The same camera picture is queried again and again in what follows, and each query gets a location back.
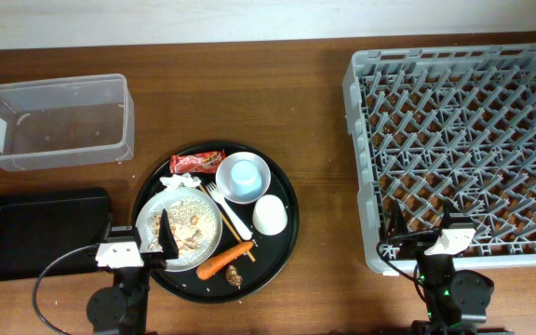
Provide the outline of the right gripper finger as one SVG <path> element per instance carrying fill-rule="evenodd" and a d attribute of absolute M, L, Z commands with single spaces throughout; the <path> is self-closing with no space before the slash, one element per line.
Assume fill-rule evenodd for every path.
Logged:
<path fill-rule="evenodd" d="M 404 219 L 402 208 L 399 202 L 394 200 L 390 211 L 390 220 L 386 228 L 386 237 L 392 239 L 393 237 L 407 235 L 408 233 L 409 229 Z"/>
<path fill-rule="evenodd" d="M 454 207 L 452 202 L 448 199 L 444 199 L 443 203 L 443 223 L 470 223 L 471 218 L 460 212 L 457 208 Z"/>

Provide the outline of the rice and food scraps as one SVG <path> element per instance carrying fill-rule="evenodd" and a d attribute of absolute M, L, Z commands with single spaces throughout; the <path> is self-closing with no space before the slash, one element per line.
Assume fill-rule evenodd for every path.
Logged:
<path fill-rule="evenodd" d="M 198 197 L 184 196 L 153 212 L 149 220 L 154 237 L 150 248 L 162 249 L 158 244 L 162 210 L 168 214 L 170 230 L 179 248 L 179 256 L 188 257 L 200 251 L 217 232 L 217 220 L 212 209 Z"/>

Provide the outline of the white cup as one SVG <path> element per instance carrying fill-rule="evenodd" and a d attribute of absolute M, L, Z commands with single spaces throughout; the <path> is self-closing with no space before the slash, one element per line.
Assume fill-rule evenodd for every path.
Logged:
<path fill-rule="evenodd" d="M 262 235 L 278 235 L 283 232 L 288 224 L 283 201 L 273 194 L 259 198 L 253 210 L 252 222 Z"/>

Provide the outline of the brown food scrap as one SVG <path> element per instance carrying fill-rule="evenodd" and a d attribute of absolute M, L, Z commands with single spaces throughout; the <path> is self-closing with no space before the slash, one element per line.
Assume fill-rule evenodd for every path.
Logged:
<path fill-rule="evenodd" d="M 240 287 L 243 282 L 243 277 L 237 272 L 236 267 L 232 264 L 227 267 L 225 277 L 227 282 L 234 287 Z"/>

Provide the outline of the white plate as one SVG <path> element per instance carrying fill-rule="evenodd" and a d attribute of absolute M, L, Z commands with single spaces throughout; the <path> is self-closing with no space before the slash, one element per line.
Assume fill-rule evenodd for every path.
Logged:
<path fill-rule="evenodd" d="M 160 256 L 161 220 L 176 242 L 178 257 L 167 261 L 168 272 L 191 270 L 216 250 L 221 240 L 222 223 L 218 207 L 210 197 L 193 188 L 162 191 L 147 200 L 138 214 L 135 226 L 141 236 L 142 256 Z"/>

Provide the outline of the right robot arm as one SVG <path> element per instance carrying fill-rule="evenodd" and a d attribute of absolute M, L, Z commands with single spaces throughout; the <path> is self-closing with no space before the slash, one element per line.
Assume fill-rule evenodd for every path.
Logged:
<path fill-rule="evenodd" d="M 449 200 L 434 228 L 411 232 L 398 201 L 394 201 L 384 244 L 398 246 L 416 265 L 413 282 L 428 312 L 426 321 L 414 321 L 411 334 L 476 334 L 487 321 L 494 283 L 471 270 L 456 270 L 454 257 L 465 251 L 476 232 L 475 221 Z"/>

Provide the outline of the light blue cup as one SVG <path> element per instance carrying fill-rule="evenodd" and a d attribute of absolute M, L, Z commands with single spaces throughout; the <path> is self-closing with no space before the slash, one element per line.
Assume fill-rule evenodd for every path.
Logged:
<path fill-rule="evenodd" d="M 230 172 L 231 190 L 239 197 L 252 197 L 261 189 L 261 174 L 249 160 L 237 161 Z"/>

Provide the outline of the red snack wrapper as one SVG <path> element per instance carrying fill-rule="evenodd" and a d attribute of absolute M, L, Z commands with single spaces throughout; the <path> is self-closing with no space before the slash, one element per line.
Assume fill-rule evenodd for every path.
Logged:
<path fill-rule="evenodd" d="M 226 158 L 224 151 L 210 151 L 199 154 L 172 155 L 169 171 L 172 174 L 206 173 L 214 174 Z"/>

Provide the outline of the white tissue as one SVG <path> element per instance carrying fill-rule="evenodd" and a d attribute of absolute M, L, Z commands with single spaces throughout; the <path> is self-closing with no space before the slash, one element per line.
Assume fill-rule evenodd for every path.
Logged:
<path fill-rule="evenodd" d="M 166 191 L 175 191 L 179 188 L 198 188 L 201 180 L 190 173 L 173 174 L 170 177 L 160 177 L 159 181 Z"/>

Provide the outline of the orange carrot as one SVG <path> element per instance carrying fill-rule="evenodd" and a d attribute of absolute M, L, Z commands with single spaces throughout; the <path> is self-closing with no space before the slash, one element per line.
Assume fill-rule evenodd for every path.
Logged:
<path fill-rule="evenodd" d="M 199 265 L 196 269 L 196 275 L 200 280 L 208 280 L 219 270 L 228 265 L 231 261 L 247 253 L 254 247 L 251 241 L 239 243 L 229 248 L 217 256 L 211 257 Z"/>

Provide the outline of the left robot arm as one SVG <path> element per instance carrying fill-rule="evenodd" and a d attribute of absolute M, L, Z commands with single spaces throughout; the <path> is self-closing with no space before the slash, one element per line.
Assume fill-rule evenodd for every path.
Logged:
<path fill-rule="evenodd" d="M 158 251 L 141 252 L 143 240 L 134 226 L 110 226 L 98 244 L 97 265 L 114 276 L 111 286 L 97 290 L 87 303 L 87 319 L 95 334 L 144 334 L 151 272 L 167 268 L 179 257 L 168 215 L 161 212 Z"/>

